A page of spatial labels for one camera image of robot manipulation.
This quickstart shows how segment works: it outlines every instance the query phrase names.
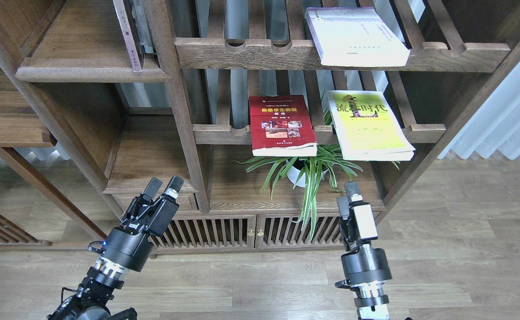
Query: red book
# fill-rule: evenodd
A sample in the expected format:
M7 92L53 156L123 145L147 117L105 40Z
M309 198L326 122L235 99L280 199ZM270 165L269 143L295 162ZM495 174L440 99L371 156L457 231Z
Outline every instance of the red book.
M252 96L254 156L316 156L317 141L303 96Z

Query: wooden drawer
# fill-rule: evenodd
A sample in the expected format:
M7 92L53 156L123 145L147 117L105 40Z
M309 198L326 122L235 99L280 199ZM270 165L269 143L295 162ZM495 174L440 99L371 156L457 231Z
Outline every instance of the wooden drawer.
M134 196L139 194L112 194L119 206L126 211ZM179 212L181 211L198 211L195 194L179 194L177 197L177 204L179 204Z

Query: wooden bookshelf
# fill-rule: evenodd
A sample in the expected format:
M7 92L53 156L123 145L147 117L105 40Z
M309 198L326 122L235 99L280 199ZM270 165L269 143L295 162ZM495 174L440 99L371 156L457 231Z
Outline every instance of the wooden bookshelf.
M29 82L166 82L170 77L147 55L133 72L114 5L107 0L69 0L38 47L18 68Z
M358 179L377 221L520 60L520 0L424 0L419 22L407 0L390 3L411 51L406 66L385 69L385 96L417 152L400 170L390 163L363 164ZM336 6L337 1L323 0L322 5ZM95 189L105 192L116 214L122 211L116 200L140 192L152 176L185 179L182 192L189 197L191 215L179 218L169 239L154 239L160 252L173 247L195 252L313 247L301 231L295 234L286 227L299 213L301 192L281 181L274 200L259 195L265 172L244 174L232 161L250 158L251 152L249 130L231 126L231 69L248 70L248 95L261 93L260 69L276 71L280 95L290 92L287 71L302 70L318 142L337 141L323 123L316 70L331 70L333 87L347 89L345 69L321 65L304 25L302 3L286 0L290 40L285 42L268 39L261 1L248 1L250 33L244 39L225 39L223 0L210 2L206 38L199 34L195 2L145 0L144 6L157 54L146 57L141 73L131 70L107 0L1 2L0 67ZM214 121L206 103L206 68L219 69ZM375 89L370 72L375 69L359 69L367 90ZM187 81L191 72L193 82ZM112 85L119 82L165 82L173 115L127 115ZM336 231L335 196L324 187L318 198L318 232L330 235L318 239L318 248L337 245L331 232ZM271 231L264 235L264 230Z

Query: wooden shelf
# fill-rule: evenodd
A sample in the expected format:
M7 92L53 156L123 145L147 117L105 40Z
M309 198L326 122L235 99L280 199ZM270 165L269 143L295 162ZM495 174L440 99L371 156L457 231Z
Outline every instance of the wooden shelf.
M55 140L0 69L0 147L52 147Z
M264 166L246 173L246 164L238 164L234 160L243 161L252 158L249 146L215 146L212 197L210 214L276 214L299 213L303 201L303 189L292 189L293 184L284 178L278 181L274 198L270 199L270 188L260 194L266 179L269 166ZM370 202L374 211L384 210L384 203L376 183L375 174L369 162L358 163L361 172L357 181L361 187L365 201ZM337 185L343 186L349 181L345 173L336 170ZM317 193L317 212L337 212L336 199L344 194L335 192L329 181L321 182Z
M114 5L69 0L16 77L29 82L166 82L170 77L147 56L133 72Z
M177 175L183 193L197 192L187 170L173 116L129 116L105 194L139 194L152 177L166 184Z
M406 45L411 49L404 67L356 68L388 71L455 71L493 72L510 52L504 43L463 43L453 22L439 0L428 0L439 27L449 44L426 42L407 0L394 0L394 11L404 31ZM222 3L211 3L209 30L223 30L225 10ZM209 38L176 38L175 47L182 68L196 69L275 69L319 70L348 69L321 65L317 49L308 40L304 27L301 2L286 1L290 41L266 39L263 8L250 6L250 39L221 39L218 33Z
M278 89L284 88L280 95L289 93L289 81L286 77L286 71L278 71L276 76L278 82ZM343 71L334 71L335 88L337 90L346 89L345 75ZM235 129L230 123L230 91L226 88L230 87L229 73L222 71L218 77L219 94L217 107L217 124L203 125L194 124L193 133L195 134L195 141L197 144L251 144L252 136L250 133L250 126L247 125L241 129ZM401 116L403 123L402 132L410 143L436 143L443 136L446 131L443 124L418 124L416 118L408 101L404 84L400 78L398 71L387 72L390 85L394 92L395 101L389 101L390 105L395 105ZM323 125L322 123L322 106L319 98L319 89L317 87L317 75L305 74L305 81L307 83L308 104L311 113L311 121L313 122L313 130L319 144L338 144L337 135L333 132L330 125ZM372 73L363 71L361 73L361 81L367 90L376 90ZM248 77L248 91L259 92L257 79L251 75Z

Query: cabinet door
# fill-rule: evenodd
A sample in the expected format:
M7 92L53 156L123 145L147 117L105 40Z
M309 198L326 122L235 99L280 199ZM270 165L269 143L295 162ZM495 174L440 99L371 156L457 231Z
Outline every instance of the cabinet door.
M311 225L301 229L296 223L299 215L258 215L256 223L257 249L307 249L341 247L341 231L338 213L319 213L313 239L309 240Z
M256 216L176 217L161 237L154 254L178 251L221 252L254 248Z

